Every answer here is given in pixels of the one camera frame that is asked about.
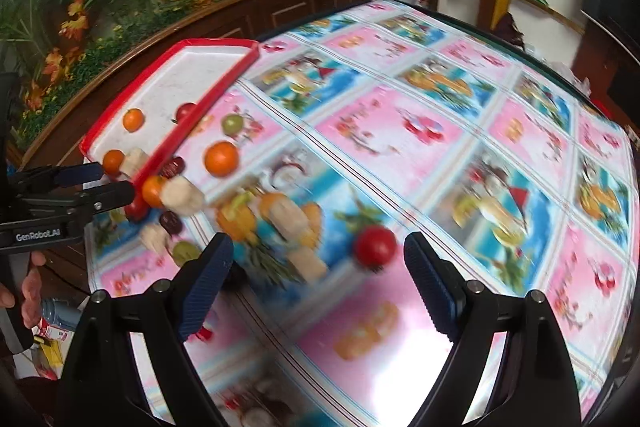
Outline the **person left hand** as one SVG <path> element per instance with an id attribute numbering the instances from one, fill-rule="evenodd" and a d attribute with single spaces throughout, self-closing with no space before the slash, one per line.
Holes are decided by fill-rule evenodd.
<path id="1" fill-rule="evenodd" d="M 39 268 L 47 262 L 46 257 L 40 251 L 33 251 L 30 254 L 29 271 L 24 277 L 21 286 L 22 292 L 22 317 L 25 326 L 32 329 L 41 319 L 41 289 L 42 280 Z M 0 307 L 3 309 L 11 309 L 15 306 L 15 296 L 0 285 Z"/>

